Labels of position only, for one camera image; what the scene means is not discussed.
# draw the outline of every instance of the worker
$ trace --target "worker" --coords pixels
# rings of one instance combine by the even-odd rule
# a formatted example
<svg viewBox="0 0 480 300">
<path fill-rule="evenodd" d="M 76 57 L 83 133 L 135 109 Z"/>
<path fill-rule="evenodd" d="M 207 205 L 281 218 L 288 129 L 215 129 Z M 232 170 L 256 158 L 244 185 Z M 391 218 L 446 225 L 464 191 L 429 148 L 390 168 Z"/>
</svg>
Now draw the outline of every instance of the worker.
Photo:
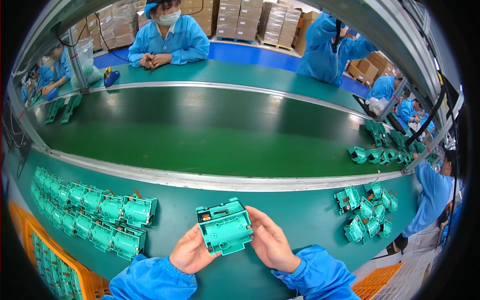
<svg viewBox="0 0 480 300">
<path fill-rule="evenodd" d="M 42 89 L 42 95 L 44 96 L 54 88 L 61 87 L 70 80 L 71 64 L 67 47 L 59 44 L 50 50 L 48 56 L 53 59 L 53 71 L 52 81 Z"/>
<path fill-rule="evenodd" d="M 347 30 L 348 26 L 342 23 L 337 52 L 334 53 L 336 18 L 323 12 L 307 30 L 307 46 L 297 73 L 340 86 L 348 60 L 363 59 L 378 50 L 362 36 L 358 39 L 345 37 Z"/>
<path fill-rule="evenodd" d="M 38 63 L 36 63 L 28 74 L 36 81 L 34 88 L 35 95 L 41 93 L 43 87 L 52 82 L 52 69 L 49 66 L 39 66 Z"/>
<path fill-rule="evenodd" d="M 421 162 L 415 167 L 417 176 L 423 190 L 420 192 L 417 205 L 417 214 L 412 222 L 395 239 L 395 244 L 400 249 L 405 249 L 408 237 L 427 228 L 442 214 L 448 203 L 453 199 L 454 178 L 457 172 L 456 150 L 445 153 L 440 174 L 433 170 L 427 162 Z"/>
<path fill-rule="evenodd" d="M 355 280 L 345 264 L 328 255 L 325 248 L 313 245 L 294 255 L 282 229 L 265 213 L 246 206 L 255 237 L 251 245 L 260 260 L 275 270 L 272 274 L 296 289 L 305 300 L 359 299 L 350 288 Z M 202 233 L 195 224 L 178 241 L 170 256 L 135 257 L 132 264 L 110 281 L 112 296 L 104 300 L 190 299 L 197 290 L 194 273 L 202 270 L 220 252 L 210 255 Z M 204 282 L 215 289 L 214 282 Z"/>
<path fill-rule="evenodd" d="M 210 42 L 195 19 L 180 15 L 180 0 L 148 0 L 144 13 L 155 21 L 138 31 L 129 48 L 129 65 L 155 69 L 206 59 Z"/>
</svg>

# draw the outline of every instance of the orange plastic crate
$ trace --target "orange plastic crate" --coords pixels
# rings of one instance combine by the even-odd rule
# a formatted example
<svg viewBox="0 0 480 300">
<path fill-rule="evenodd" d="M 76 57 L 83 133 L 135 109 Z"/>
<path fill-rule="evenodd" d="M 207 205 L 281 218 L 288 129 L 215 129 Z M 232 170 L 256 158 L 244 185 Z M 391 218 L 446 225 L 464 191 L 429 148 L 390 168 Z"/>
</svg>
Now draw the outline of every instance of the orange plastic crate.
<svg viewBox="0 0 480 300">
<path fill-rule="evenodd" d="M 402 265 L 403 263 L 399 263 L 375 269 L 352 287 L 353 292 L 357 294 L 361 300 L 371 299 L 392 279 L 393 275 L 395 275 Z"/>
</svg>

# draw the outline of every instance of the hand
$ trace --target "hand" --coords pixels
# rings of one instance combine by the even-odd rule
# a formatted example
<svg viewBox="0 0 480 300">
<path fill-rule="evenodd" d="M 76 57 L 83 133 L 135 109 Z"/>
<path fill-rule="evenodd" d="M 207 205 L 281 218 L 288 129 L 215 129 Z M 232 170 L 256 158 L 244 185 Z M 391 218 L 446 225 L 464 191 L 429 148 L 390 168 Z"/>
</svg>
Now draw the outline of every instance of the hand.
<svg viewBox="0 0 480 300">
<path fill-rule="evenodd" d="M 153 64 L 153 69 L 170 63 L 172 61 L 172 55 L 171 54 L 156 54 L 155 57 L 152 59 L 152 64 Z"/>
<path fill-rule="evenodd" d="M 183 273 L 193 274 L 205 268 L 221 254 L 220 252 L 212 255 L 208 253 L 200 228 L 195 224 L 177 242 L 170 254 L 170 263 Z"/>
<path fill-rule="evenodd" d="M 151 67 L 151 60 L 153 59 L 153 55 L 150 54 L 150 53 L 145 53 L 142 58 L 140 59 L 140 65 L 142 67 L 146 67 L 147 69 L 150 69 Z"/>
<path fill-rule="evenodd" d="M 301 263 L 290 249 L 287 238 L 275 222 L 265 213 L 251 206 L 246 206 L 255 237 L 251 245 L 258 258 L 269 268 L 286 273 L 293 273 Z"/>
</svg>

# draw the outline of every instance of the plastic wrap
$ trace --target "plastic wrap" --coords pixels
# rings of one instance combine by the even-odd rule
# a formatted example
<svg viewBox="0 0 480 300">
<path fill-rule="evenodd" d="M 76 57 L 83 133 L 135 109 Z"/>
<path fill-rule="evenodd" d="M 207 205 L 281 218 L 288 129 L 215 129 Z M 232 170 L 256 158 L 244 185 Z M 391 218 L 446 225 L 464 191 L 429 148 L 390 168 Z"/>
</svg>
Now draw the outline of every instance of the plastic wrap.
<svg viewBox="0 0 480 300">
<path fill-rule="evenodd" d="M 84 78 L 88 84 L 93 84 L 103 78 L 102 72 L 93 64 L 93 39 L 89 36 L 78 41 L 76 46 L 78 61 L 82 66 Z M 69 63 L 70 82 L 74 88 L 79 88 L 78 79 L 73 71 L 71 63 Z"/>
</svg>

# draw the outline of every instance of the dark green conveyor belt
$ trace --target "dark green conveyor belt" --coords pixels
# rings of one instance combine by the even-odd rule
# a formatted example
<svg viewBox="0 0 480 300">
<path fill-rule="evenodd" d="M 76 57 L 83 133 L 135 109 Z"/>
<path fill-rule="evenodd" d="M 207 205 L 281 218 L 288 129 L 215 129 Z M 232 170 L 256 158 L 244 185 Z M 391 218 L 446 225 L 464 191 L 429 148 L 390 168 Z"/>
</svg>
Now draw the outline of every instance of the dark green conveyor belt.
<svg viewBox="0 0 480 300">
<path fill-rule="evenodd" d="M 359 117 L 289 98 L 203 87 L 128 88 L 86 94 L 69 123 L 60 123 L 62 109 L 45 125 L 50 105 L 27 112 L 47 145 L 118 164 L 246 177 L 402 169 L 352 162 L 347 148 L 373 144 Z"/>
<path fill-rule="evenodd" d="M 4 168 L 16 174 L 18 151 L 8 153 Z M 69 237 L 53 227 L 51 221 L 38 212 L 29 188 L 35 168 L 47 168 L 62 179 L 79 180 L 100 188 L 109 188 L 116 194 L 129 194 L 138 189 L 145 197 L 159 199 L 155 221 L 147 228 L 145 254 L 148 257 L 164 257 L 170 254 L 177 240 L 196 223 L 195 208 L 214 206 L 228 198 L 238 197 L 244 205 L 251 205 L 266 212 L 283 229 L 292 249 L 319 244 L 335 258 L 342 260 L 350 271 L 362 266 L 384 249 L 408 225 L 415 215 L 418 192 L 414 175 L 382 181 L 382 187 L 397 195 L 399 205 L 393 216 L 393 229 L 388 239 L 375 237 L 366 244 L 351 243 L 344 235 L 343 226 L 348 216 L 338 215 L 338 204 L 333 194 L 341 189 L 302 192 L 223 192 L 177 188 L 127 180 L 84 168 L 69 165 L 34 150 L 29 154 L 25 167 L 16 180 L 17 187 L 35 218 L 52 238 L 70 255 L 106 279 L 112 279 L 130 262 L 114 252 L 101 252 L 94 245 L 77 236 Z M 360 195 L 365 190 L 357 186 Z M 216 294 L 229 299 L 289 299 L 295 291 L 270 274 L 248 244 L 246 249 L 227 256 L 220 256 L 196 274 L 198 289 L 192 299 L 211 299 Z"/>
</svg>

